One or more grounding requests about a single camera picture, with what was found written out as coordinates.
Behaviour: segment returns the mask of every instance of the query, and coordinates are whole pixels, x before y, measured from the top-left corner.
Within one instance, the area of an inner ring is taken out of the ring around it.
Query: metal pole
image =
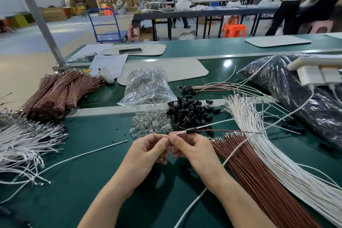
[[[59,66],[64,66],[65,60],[60,52],[60,50],[58,49],[58,46],[55,42],[55,40],[52,37],[52,34],[47,26],[47,24],[45,23],[45,20],[42,16],[42,14],[40,13],[37,3],[35,0],[25,0],[28,9],[30,10],[33,18],[36,20],[36,23],[41,31],[41,33],[43,34],[45,41],[47,42],[53,56],[55,57],[57,63]]]

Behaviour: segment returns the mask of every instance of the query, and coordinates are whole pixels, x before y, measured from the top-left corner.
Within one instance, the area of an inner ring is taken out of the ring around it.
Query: white wire bundle
[[[11,181],[0,180],[0,184],[16,185],[36,178],[45,167],[42,155],[59,152],[53,148],[67,138],[63,125],[41,124],[27,120],[18,112],[0,113],[0,173],[15,174]]]
[[[267,127],[264,127],[262,121],[263,112],[257,112],[254,102],[250,98],[237,94],[230,96],[225,103],[225,110],[234,116],[242,131],[263,133],[262,135],[246,133],[246,136],[257,155],[276,178],[290,192],[327,218],[335,226],[342,227],[341,188],[334,181],[332,181],[333,183],[324,181],[303,170],[300,167],[302,166],[301,164],[296,164],[277,149],[267,138],[265,132]]]

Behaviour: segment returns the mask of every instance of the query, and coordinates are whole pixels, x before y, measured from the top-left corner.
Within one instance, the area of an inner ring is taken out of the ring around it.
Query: black phone
[[[119,54],[132,54],[132,53],[142,53],[143,50],[141,48],[135,48],[135,49],[124,49],[124,50],[119,50]]]

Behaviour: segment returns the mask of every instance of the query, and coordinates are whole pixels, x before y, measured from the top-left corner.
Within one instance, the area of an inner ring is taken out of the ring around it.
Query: table leg
[[[255,23],[256,23],[256,18],[258,17],[258,14],[255,14],[254,16],[255,16],[255,18],[254,18],[254,23],[253,23],[253,26],[252,26],[252,31],[251,31],[251,34],[253,34],[253,31],[254,31],[254,26],[255,26]]]
[[[168,37],[169,37],[169,40],[172,41],[172,34],[171,34],[171,18],[168,18]]]
[[[261,18],[261,14],[259,14],[259,16],[258,16],[258,20],[257,20],[256,25],[255,25],[255,28],[254,28],[253,36],[255,36],[255,34],[256,34],[256,30],[257,30],[257,28],[258,28],[258,25],[259,25],[259,22],[260,22],[260,18]]]
[[[198,17],[196,18],[196,36],[197,36],[197,33],[198,33]]]
[[[208,22],[208,17],[206,17],[206,19],[204,20],[203,39],[205,39],[205,38],[206,38],[207,22]]]
[[[222,31],[223,21],[224,21],[224,16],[222,16],[222,18],[221,18],[221,23],[220,23],[220,29],[219,29],[219,36],[218,36],[218,38],[221,38],[221,31]]]
[[[212,19],[212,16],[211,16],[210,19],[209,19],[208,38],[209,38],[209,36],[210,36],[211,19]]]
[[[156,20],[152,20],[152,33],[153,33],[153,41],[157,40],[157,33],[156,33]]]

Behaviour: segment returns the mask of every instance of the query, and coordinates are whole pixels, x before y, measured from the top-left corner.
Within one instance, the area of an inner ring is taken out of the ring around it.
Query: left hand
[[[171,150],[168,135],[149,134],[135,140],[111,182],[129,197],[150,173],[154,163],[167,164]]]

